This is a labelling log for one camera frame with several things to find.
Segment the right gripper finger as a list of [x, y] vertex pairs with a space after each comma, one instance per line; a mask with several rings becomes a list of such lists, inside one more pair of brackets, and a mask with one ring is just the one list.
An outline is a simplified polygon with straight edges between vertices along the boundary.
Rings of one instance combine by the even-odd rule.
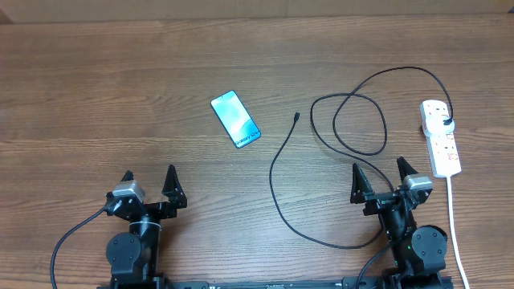
[[369, 196], [374, 194], [373, 188], [369, 183], [368, 178], [357, 163], [353, 164], [353, 180], [350, 195], [350, 202], [352, 204], [364, 203]]
[[418, 171], [415, 170], [404, 157], [399, 157], [397, 159], [397, 165], [398, 172], [402, 181], [409, 175], [418, 174]]

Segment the Samsung Galaxy smartphone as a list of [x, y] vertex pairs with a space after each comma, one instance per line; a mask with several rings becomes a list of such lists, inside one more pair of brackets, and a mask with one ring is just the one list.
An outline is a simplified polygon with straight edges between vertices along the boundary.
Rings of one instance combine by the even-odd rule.
[[261, 137], [258, 126], [235, 91], [218, 96], [210, 105], [237, 149]]

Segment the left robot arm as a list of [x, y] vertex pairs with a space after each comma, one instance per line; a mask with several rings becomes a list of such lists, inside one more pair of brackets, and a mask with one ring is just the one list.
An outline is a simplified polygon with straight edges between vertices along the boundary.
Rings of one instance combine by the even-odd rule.
[[128, 222], [128, 231], [112, 237], [106, 246], [111, 266], [111, 288], [171, 288], [171, 282], [157, 271], [161, 221], [177, 217], [187, 207], [187, 198], [170, 165], [162, 195], [166, 201], [146, 203], [145, 191], [127, 171], [121, 182], [107, 193], [105, 211]]

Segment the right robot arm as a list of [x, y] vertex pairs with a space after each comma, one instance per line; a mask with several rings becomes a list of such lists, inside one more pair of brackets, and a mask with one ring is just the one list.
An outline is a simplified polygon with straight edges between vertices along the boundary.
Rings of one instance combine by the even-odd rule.
[[[355, 288], [452, 288], [442, 278], [446, 268], [447, 233], [438, 226], [417, 226], [413, 210], [433, 190], [431, 179], [418, 173], [403, 157], [397, 159], [402, 183], [392, 192], [376, 193], [358, 164], [353, 164], [352, 204], [363, 204], [365, 216], [378, 216], [388, 244], [376, 253], [356, 277]], [[364, 279], [375, 260], [391, 251], [395, 266], [380, 276]]]

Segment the white USB charger plug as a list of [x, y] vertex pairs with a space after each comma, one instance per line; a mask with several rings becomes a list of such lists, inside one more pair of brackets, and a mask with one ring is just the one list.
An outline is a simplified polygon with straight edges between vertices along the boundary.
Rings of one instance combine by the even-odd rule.
[[422, 121], [422, 129], [427, 137], [451, 134], [455, 130], [455, 122], [449, 116], [428, 116]]

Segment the white power strip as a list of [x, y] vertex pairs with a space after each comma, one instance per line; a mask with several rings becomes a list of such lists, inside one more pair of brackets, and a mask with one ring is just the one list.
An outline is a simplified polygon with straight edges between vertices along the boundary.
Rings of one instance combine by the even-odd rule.
[[[419, 110], [421, 121], [428, 116], [449, 116], [450, 112], [447, 104], [440, 100], [425, 100], [420, 104]], [[454, 133], [426, 136], [426, 144], [435, 177], [452, 177], [462, 171]]]

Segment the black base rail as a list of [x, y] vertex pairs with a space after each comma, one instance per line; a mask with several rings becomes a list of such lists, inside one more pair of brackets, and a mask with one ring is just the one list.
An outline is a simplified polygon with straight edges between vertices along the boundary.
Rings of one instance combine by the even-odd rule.
[[442, 277], [414, 283], [416, 280], [403, 279], [400, 287], [386, 284], [379, 277], [363, 277], [357, 285], [357, 277], [344, 277], [341, 280], [309, 280], [309, 281], [277, 281], [277, 282], [239, 282], [239, 283], [208, 283], [206, 281], [170, 282], [157, 278], [152, 283], [120, 285], [112, 280], [109, 284], [98, 286], [99, 289], [113, 288], [170, 288], [170, 289], [378, 289], [378, 288], [454, 288], [451, 277]]

